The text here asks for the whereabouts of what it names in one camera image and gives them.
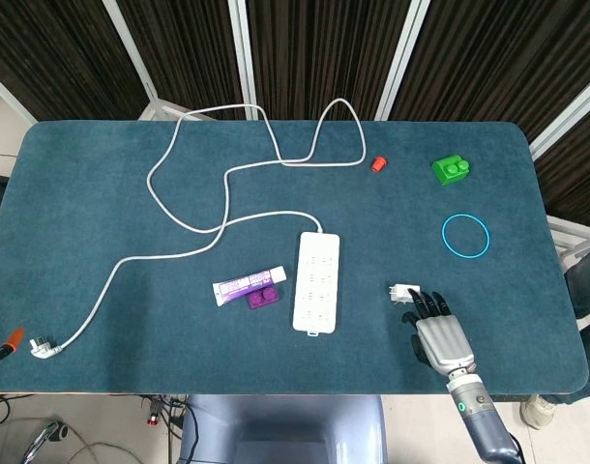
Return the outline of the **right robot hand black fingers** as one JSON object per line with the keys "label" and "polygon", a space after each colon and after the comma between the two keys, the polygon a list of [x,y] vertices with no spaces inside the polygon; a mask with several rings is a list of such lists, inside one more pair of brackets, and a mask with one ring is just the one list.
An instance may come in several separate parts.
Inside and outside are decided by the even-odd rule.
{"label": "right robot hand black fingers", "polygon": [[437,292],[430,295],[412,288],[407,291],[416,312],[404,312],[401,320],[416,331],[411,344],[417,360],[446,377],[455,371],[474,373],[475,355],[445,299]]}

